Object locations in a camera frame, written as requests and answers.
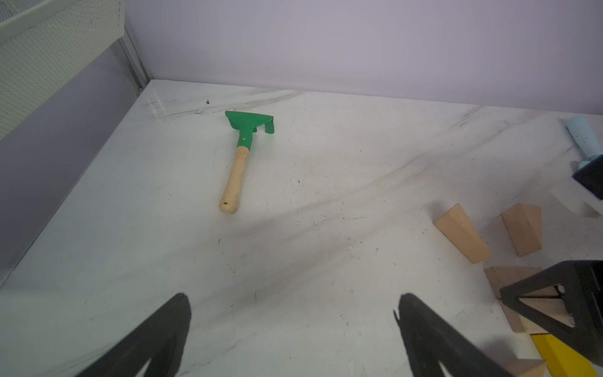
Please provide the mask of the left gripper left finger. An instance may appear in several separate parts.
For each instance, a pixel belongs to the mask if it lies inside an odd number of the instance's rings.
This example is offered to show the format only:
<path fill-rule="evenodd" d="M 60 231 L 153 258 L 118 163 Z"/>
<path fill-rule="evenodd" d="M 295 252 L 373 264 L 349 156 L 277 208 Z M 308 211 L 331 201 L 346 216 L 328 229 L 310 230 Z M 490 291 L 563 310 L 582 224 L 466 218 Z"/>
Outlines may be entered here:
<path fill-rule="evenodd" d="M 80 376 L 175 376 L 180 369 L 192 309 L 178 293 L 114 345 Z"/>

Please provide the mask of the yellow block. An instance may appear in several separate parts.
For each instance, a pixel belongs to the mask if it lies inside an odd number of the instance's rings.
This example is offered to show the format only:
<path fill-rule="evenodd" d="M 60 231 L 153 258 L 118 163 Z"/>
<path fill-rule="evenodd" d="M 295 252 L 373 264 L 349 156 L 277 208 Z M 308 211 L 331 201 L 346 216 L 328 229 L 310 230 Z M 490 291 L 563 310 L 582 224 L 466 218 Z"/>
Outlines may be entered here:
<path fill-rule="evenodd" d="M 592 363 L 550 334 L 532 335 L 553 377 L 597 377 Z"/>

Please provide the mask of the light blue toy fork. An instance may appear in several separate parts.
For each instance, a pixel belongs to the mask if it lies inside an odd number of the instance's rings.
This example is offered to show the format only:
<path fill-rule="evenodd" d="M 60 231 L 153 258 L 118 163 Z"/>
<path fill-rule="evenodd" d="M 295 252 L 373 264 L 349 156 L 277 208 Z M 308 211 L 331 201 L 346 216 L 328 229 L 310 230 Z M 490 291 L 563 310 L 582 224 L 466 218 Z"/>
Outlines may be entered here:
<path fill-rule="evenodd" d="M 579 170 L 602 156 L 602 147 L 600 146 L 598 138 L 593 132 L 590 123 L 585 117 L 576 116 L 569 119 L 566 122 L 566 128 L 585 157 L 585 159 L 578 164 Z"/>

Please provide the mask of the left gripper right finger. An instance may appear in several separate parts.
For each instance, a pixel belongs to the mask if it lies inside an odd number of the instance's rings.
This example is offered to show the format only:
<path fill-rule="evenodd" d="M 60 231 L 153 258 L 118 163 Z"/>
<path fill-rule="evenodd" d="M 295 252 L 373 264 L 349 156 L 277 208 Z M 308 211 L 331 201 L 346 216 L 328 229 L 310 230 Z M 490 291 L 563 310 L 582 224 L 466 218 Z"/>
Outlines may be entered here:
<path fill-rule="evenodd" d="M 394 313 L 414 376 L 509 376 L 417 296 L 400 297 Z"/>

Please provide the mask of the wooden triangle block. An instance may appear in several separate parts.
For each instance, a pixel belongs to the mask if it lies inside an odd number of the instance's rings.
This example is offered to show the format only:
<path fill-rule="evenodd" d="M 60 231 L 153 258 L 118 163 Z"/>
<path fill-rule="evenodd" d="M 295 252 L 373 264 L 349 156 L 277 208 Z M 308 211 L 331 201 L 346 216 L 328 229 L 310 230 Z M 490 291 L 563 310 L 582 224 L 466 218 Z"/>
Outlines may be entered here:
<path fill-rule="evenodd" d="M 542 359 L 516 359 L 504 368 L 515 377 L 544 377 L 547 362 Z"/>
<path fill-rule="evenodd" d="M 518 256 L 543 247 L 542 210 L 531 204 L 516 204 L 502 213 L 503 222 Z"/>
<path fill-rule="evenodd" d="M 471 263 L 482 263 L 492 257 L 488 245 L 460 204 L 441 215 L 434 225 Z"/>

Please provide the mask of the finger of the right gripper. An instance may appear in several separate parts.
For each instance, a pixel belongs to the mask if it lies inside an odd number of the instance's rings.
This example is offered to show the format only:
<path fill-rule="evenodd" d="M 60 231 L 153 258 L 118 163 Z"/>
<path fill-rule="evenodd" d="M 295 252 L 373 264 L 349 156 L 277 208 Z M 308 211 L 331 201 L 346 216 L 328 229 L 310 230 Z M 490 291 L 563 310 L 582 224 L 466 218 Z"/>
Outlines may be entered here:
<path fill-rule="evenodd" d="M 521 301 L 524 294 L 562 285 L 561 300 L 574 319 L 574 326 L 532 308 Z M 500 289 L 502 303 L 602 366 L 602 262 L 576 260 L 559 262 L 523 281 Z"/>

